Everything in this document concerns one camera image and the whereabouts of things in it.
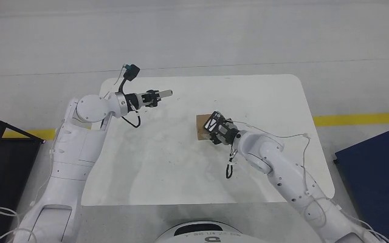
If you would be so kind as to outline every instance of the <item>cardboard box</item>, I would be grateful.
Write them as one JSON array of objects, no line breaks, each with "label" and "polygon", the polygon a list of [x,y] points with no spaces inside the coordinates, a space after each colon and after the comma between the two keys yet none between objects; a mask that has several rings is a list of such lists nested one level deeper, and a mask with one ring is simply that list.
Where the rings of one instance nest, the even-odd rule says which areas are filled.
[{"label": "cardboard box", "polygon": [[196,116],[196,127],[197,127],[197,139],[198,140],[207,140],[209,132],[205,130],[204,124],[210,118],[211,114],[197,115]]}]

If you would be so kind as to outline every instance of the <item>dark blue panel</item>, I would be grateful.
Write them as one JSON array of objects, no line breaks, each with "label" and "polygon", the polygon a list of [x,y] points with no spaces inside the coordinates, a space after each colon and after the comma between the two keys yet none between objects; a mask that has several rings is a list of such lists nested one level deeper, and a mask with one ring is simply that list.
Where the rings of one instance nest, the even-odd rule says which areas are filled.
[{"label": "dark blue panel", "polygon": [[363,218],[389,237],[389,132],[335,155]]}]

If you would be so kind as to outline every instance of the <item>white cable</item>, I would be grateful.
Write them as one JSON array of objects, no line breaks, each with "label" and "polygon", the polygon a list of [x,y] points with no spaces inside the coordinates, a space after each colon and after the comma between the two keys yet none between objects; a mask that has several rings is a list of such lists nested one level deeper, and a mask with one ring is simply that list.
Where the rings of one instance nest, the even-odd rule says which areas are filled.
[{"label": "white cable", "polygon": [[4,208],[4,207],[0,207],[0,210],[7,210],[7,211],[11,212],[12,214],[4,213],[4,212],[0,212],[0,214],[1,215],[5,215],[5,216],[10,216],[10,217],[16,217],[16,220],[17,220],[17,223],[18,223],[18,227],[19,227],[19,225],[20,225],[20,216],[15,211],[13,211],[12,209],[9,209],[9,208]]},{"label": "white cable", "polygon": [[[11,230],[11,231],[8,231],[6,234],[4,234],[2,237],[0,237],[0,239],[3,238],[3,237],[6,236],[6,235],[12,233],[12,232],[18,231],[18,230],[30,231],[30,230],[27,230],[27,229],[24,229],[24,228],[19,228],[19,226],[20,226],[20,216],[22,216],[22,215],[28,213],[28,212],[31,210],[31,208],[35,205],[36,200],[38,199],[39,192],[40,192],[41,189],[46,185],[46,183],[50,180],[51,173],[52,173],[52,170],[53,170],[53,149],[54,149],[54,144],[55,144],[55,142],[57,141],[58,134],[60,133],[60,129],[62,128],[63,124],[64,124],[64,119],[62,120],[62,123],[61,123],[60,128],[57,129],[57,132],[55,133],[54,141],[53,141],[53,144],[52,144],[51,149],[50,149],[50,151],[49,151],[49,152],[50,152],[50,174],[49,174],[49,176],[47,177],[47,179],[43,182],[43,184],[38,188],[38,191],[36,192],[35,198],[34,198],[33,201],[31,201],[31,203],[30,203],[28,209],[27,209],[24,213],[18,214],[17,212],[15,212],[15,211],[13,211],[13,210],[11,210],[11,209],[9,209],[9,208],[0,207],[0,210],[7,210],[7,211],[13,213],[13,214],[8,214],[8,213],[0,212],[0,214],[5,215],[5,216],[10,216],[10,217],[16,217],[16,220],[17,220],[17,222],[18,222],[18,226],[16,227],[16,229]],[[34,235],[32,232],[31,232],[31,234],[32,234],[33,237],[34,237],[35,242],[38,242],[38,241],[36,241],[35,235]]]},{"label": "white cable", "polygon": [[54,146],[55,146],[55,142],[57,141],[58,134],[60,133],[60,130],[61,130],[61,128],[62,128],[64,122],[65,122],[65,119],[62,119],[61,126],[60,126],[60,128],[57,129],[57,132],[55,133],[54,141],[53,141],[53,144],[52,144],[51,149],[50,149],[50,151],[49,151],[49,154],[50,154],[50,174],[49,174],[49,176],[47,177],[47,179],[43,182],[43,184],[38,188],[38,191],[36,192],[35,198],[34,198],[34,200],[30,203],[30,207],[29,207],[29,209],[26,211],[26,213],[28,213],[28,212],[30,211],[30,209],[35,205],[36,200],[38,199],[38,196],[39,196],[39,192],[40,192],[41,189],[49,182],[49,180],[50,180],[50,178],[51,178],[51,173],[52,173],[52,170],[53,170],[53,163],[54,163],[54,156],[53,156]]},{"label": "white cable", "polygon": [[107,92],[107,94],[105,94],[105,95],[103,96],[103,98],[105,98],[105,97],[111,92],[111,89],[117,84],[117,82],[119,81],[120,76],[121,76],[121,74],[122,74],[122,72],[123,72],[123,68],[124,68],[124,65],[123,65],[122,69],[120,70],[119,77],[117,77],[116,82],[112,85],[112,87],[109,89],[109,91]]},{"label": "white cable", "polygon": [[372,232],[373,234],[378,234],[383,240],[385,240],[386,242],[389,242],[389,239],[386,236],[384,236],[383,234],[378,233],[374,230],[367,230],[367,231]]},{"label": "white cable", "polygon": [[372,228],[372,226],[370,226],[370,224],[366,223],[365,221],[362,221],[360,219],[357,219],[356,217],[352,217],[350,214],[348,214],[345,210],[343,210],[343,208],[340,208],[340,211],[346,216],[348,217],[349,219],[352,219],[354,221],[357,221],[357,222],[360,222],[362,225],[366,225],[370,230],[371,232],[375,235],[375,237],[377,237],[378,239],[380,238],[379,237],[379,233],[378,232],[375,232]]},{"label": "white cable", "polygon": [[10,233],[13,233],[13,232],[16,232],[16,231],[27,231],[30,233],[30,236],[32,236],[32,238],[34,238],[34,241],[35,243],[38,243],[38,241],[36,240],[36,236],[35,234],[31,231],[31,230],[28,230],[26,228],[16,228],[14,230],[11,230],[11,231],[8,231],[7,233],[5,233],[4,235],[0,236],[0,239],[6,237],[7,235],[9,235]]},{"label": "white cable", "polygon": [[[306,183],[306,168],[305,168],[305,152],[306,152],[306,150],[307,150],[307,148],[308,148],[308,146],[309,146],[309,143],[311,142],[311,138],[308,136],[308,134],[307,133],[304,133],[304,134],[295,134],[295,135],[291,135],[291,136],[277,136],[277,135],[274,135],[274,134],[272,134],[272,133],[270,133],[270,132],[267,132],[267,131],[265,131],[265,130],[263,130],[263,129],[260,129],[260,128],[257,128],[257,127],[255,127],[255,126],[252,126],[252,125],[250,125],[250,124],[247,124],[246,122],[243,122],[243,121],[234,121],[234,120],[231,120],[231,119],[228,119],[229,121],[231,121],[231,122],[235,122],[235,123],[241,123],[241,124],[245,124],[246,126],[248,126],[249,128],[255,128],[255,129],[257,129],[257,130],[259,130],[259,131],[261,131],[261,132],[265,132],[265,133],[268,133],[268,134],[270,134],[270,135],[272,135],[272,136],[274,136],[274,137],[278,137],[278,138],[280,138],[280,139],[288,139],[288,138],[290,138],[290,137],[297,137],[297,136],[303,136],[303,137],[305,137],[305,138],[307,138],[308,139],[308,142],[307,142],[307,144],[306,144],[306,146],[305,146],[305,148],[304,148],[304,151],[303,151],[303,169],[304,169],[304,174],[303,174],[303,177],[304,177],[304,184],[305,184],[305,187],[306,187],[306,191],[308,191],[308,185],[307,185],[307,183]],[[314,197],[312,197],[313,199],[314,199],[314,202],[316,202],[319,206],[320,206],[320,208],[322,209],[322,211],[324,212],[324,209],[321,207],[321,205],[317,202],[317,200],[319,200],[319,199],[321,199],[321,198],[319,198],[319,199],[315,199]],[[337,205],[337,206],[339,206],[337,203],[335,203],[332,199],[330,199],[330,198],[328,198],[327,197],[327,199],[328,200],[330,200],[334,205]],[[344,210],[342,210],[342,208],[340,208],[340,211],[346,216],[346,217],[349,217],[349,218],[351,218],[351,219],[354,219],[355,221],[358,221],[358,222],[360,222],[360,223],[362,223],[362,224],[365,224],[368,228],[369,228],[369,230],[367,230],[367,231],[369,231],[369,232],[372,232],[374,235],[375,235],[375,237],[377,237],[378,239],[383,239],[383,240],[385,240],[386,242],[389,242],[389,239],[387,238],[387,237],[385,237],[384,235],[382,235],[382,234],[380,234],[380,233],[378,233],[378,232],[376,232],[376,231],[374,231],[373,230],[373,228],[368,224],[368,223],[366,223],[365,221],[362,221],[362,220],[360,220],[360,219],[357,219],[357,218],[355,218],[355,217],[352,217],[351,215],[349,215],[348,213],[346,213]]]}]

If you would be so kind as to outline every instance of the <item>black frame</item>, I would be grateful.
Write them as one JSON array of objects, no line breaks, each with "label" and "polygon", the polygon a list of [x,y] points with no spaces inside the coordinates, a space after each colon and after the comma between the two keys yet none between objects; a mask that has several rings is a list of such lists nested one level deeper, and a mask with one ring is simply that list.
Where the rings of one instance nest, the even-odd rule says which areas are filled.
[{"label": "black frame", "polygon": [[[6,129],[26,138],[3,138]],[[4,121],[0,121],[0,135],[0,207],[16,211],[40,146],[45,140]],[[13,218],[0,216],[0,235],[10,230]]]}]

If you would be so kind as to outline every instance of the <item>table top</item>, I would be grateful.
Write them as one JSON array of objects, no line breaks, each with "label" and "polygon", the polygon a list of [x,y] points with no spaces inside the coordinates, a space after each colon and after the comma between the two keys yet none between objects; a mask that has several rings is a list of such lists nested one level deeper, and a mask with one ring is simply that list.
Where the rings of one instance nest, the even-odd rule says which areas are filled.
[{"label": "table top", "polygon": [[[106,80],[100,95],[117,91]],[[196,115],[220,111],[276,135],[307,132],[306,168],[328,197],[334,185],[300,80],[293,75],[136,78],[125,93],[172,89],[156,108],[141,108],[135,129],[113,118],[91,171],[83,205],[221,204],[284,202],[267,176],[237,155],[225,178],[229,146],[197,140]],[[135,114],[126,116],[136,122]],[[244,125],[239,129],[251,130]],[[284,153],[302,163],[306,139],[284,139]]]}]

